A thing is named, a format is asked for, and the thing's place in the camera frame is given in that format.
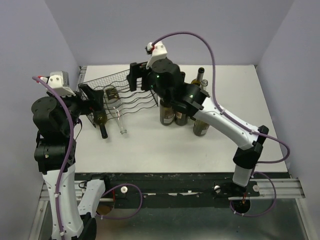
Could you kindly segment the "dark bottle front label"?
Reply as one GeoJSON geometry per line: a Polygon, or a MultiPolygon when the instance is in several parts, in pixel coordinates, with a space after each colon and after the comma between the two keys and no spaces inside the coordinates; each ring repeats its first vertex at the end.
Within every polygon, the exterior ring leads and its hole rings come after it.
{"type": "Polygon", "coordinates": [[[108,138],[108,133],[106,129],[106,123],[108,121],[108,117],[105,110],[95,111],[93,113],[93,120],[96,125],[98,125],[101,133],[101,137],[103,139],[108,138]]]}

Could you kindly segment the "dark bottle label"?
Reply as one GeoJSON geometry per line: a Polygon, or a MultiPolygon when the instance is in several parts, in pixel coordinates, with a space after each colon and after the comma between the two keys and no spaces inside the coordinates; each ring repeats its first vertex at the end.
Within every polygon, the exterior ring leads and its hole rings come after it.
{"type": "Polygon", "coordinates": [[[108,138],[108,133],[106,129],[106,123],[108,121],[108,117],[105,110],[95,111],[93,113],[93,120],[96,125],[98,125],[101,133],[101,137],[103,139],[108,138]]]}
{"type": "Polygon", "coordinates": [[[175,113],[169,102],[164,101],[162,98],[159,102],[159,119],[162,125],[169,126],[173,123],[175,113]]]}

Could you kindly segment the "clear glass bottle front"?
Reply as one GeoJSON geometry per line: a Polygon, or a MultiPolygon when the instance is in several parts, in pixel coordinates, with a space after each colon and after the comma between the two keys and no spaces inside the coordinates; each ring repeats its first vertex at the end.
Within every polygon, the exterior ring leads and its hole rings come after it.
{"type": "Polygon", "coordinates": [[[125,135],[127,133],[127,129],[124,124],[124,110],[123,110],[122,101],[120,99],[115,101],[112,104],[112,106],[109,107],[109,110],[110,110],[110,113],[111,113],[113,119],[115,119],[115,121],[119,127],[120,133],[122,135],[125,135]]]}

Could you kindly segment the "dark bottle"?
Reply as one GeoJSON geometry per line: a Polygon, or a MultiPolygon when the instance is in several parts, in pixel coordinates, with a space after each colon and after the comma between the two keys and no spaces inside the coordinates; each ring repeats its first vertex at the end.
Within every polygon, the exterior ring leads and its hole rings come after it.
{"type": "Polygon", "coordinates": [[[178,126],[185,126],[188,123],[189,117],[185,113],[181,113],[177,110],[174,111],[174,122],[178,126]]]}

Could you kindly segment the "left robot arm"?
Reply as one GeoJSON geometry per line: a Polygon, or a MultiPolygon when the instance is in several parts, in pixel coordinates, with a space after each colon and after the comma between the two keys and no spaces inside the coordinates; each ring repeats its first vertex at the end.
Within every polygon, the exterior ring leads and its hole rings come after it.
{"type": "Polygon", "coordinates": [[[76,145],[74,127],[81,115],[97,115],[103,109],[102,90],[87,84],[80,92],[58,98],[49,93],[36,100],[31,111],[38,128],[34,159],[47,187],[52,214],[52,240],[94,240],[97,236],[96,211],[100,198],[111,191],[105,173],[92,174],[85,192],[77,201],[75,187],[76,145]]]}

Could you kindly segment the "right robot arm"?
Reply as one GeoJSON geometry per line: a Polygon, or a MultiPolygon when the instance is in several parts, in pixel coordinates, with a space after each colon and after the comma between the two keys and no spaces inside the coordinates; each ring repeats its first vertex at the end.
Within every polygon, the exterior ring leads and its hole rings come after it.
{"type": "Polygon", "coordinates": [[[180,67],[168,58],[156,60],[152,66],[146,62],[133,62],[129,65],[126,79],[131,91],[137,89],[137,80],[141,79],[142,90],[154,91],[175,111],[203,121],[231,139],[237,150],[233,157],[235,170],[230,191],[236,196],[247,192],[252,171],[269,132],[266,126],[248,124],[214,103],[206,90],[186,83],[180,67]]]}

